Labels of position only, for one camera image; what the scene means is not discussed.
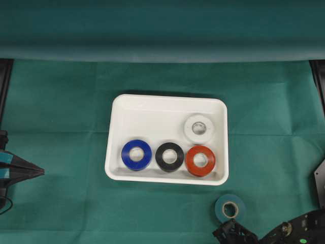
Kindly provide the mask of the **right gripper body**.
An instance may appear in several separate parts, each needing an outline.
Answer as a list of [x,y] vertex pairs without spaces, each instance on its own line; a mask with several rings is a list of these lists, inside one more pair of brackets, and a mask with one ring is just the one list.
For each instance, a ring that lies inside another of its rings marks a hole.
[[223,244],[256,244],[258,237],[235,219],[230,219],[222,223],[215,231],[212,232],[213,236]]

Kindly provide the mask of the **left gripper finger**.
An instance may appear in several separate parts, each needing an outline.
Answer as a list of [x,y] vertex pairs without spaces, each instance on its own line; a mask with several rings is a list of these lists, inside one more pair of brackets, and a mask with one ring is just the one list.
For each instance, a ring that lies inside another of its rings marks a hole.
[[1,150],[1,169],[23,169],[33,171],[43,171],[43,168],[30,163],[23,158],[6,150]]
[[1,188],[7,188],[18,182],[36,178],[45,174],[44,170],[27,170],[18,168],[1,169]]

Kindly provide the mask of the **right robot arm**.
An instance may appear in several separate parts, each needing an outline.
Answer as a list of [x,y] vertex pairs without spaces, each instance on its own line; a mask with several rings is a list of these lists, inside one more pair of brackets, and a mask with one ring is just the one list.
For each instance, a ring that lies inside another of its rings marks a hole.
[[320,209],[281,223],[261,239],[235,219],[221,224],[213,236],[219,243],[324,243],[324,162],[314,178]]

